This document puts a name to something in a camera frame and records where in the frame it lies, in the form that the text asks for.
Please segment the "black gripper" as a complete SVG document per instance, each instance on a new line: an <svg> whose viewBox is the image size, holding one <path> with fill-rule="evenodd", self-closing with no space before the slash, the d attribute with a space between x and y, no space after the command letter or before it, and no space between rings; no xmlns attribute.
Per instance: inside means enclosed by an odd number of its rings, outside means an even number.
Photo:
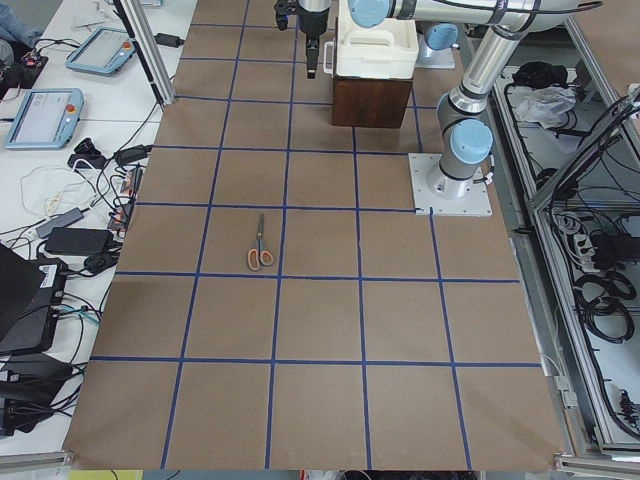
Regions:
<svg viewBox="0 0 640 480"><path fill-rule="evenodd" d="M297 14L297 0L277 0L274 4L275 20L278 29L287 29L289 17ZM319 58L319 38L307 36L305 39L306 76L315 79Z"/></svg>

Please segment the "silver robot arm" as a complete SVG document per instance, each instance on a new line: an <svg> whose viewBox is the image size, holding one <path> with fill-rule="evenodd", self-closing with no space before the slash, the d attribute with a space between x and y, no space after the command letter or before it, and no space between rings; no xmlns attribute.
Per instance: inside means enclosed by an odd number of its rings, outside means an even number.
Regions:
<svg viewBox="0 0 640 480"><path fill-rule="evenodd" d="M305 35L306 75L316 77L320 52L320 38L327 31L330 0L277 0L274 4L277 28L284 31L291 15L298 17L298 25Z"/></svg>
<svg viewBox="0 0 640 480"><path fill-rule="evenodd" d="M487 97L514 53L530 32L548 30L564 21L576 1L350 1L352 20L372 28L387 18L487 25L489 29L459 84L438 104L444 142L439 163L427 174L437 196L458 199L473 185L473 177L489 156L493 135L478 119Z"/></svg>

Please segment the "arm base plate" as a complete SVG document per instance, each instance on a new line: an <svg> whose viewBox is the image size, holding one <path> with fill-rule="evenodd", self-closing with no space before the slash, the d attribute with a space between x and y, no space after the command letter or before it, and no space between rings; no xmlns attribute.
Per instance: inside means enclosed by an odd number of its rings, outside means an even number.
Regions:
<svg viewBox="0 0 640 480"><path fill-rule="evenodd" d="M445 44L440 50L431 49L424 36L419 37L419 51L415 66L424 69L448 69L455 68L453 56L453 44Z"/></svg>
<svg viewBox="0 0 640 480"><path fill-rule="evenodd" d="M492 208L482 168L467 180L452 180L440 169L441 154L410 153L409 173L417 215L490 217Z"/></svg>

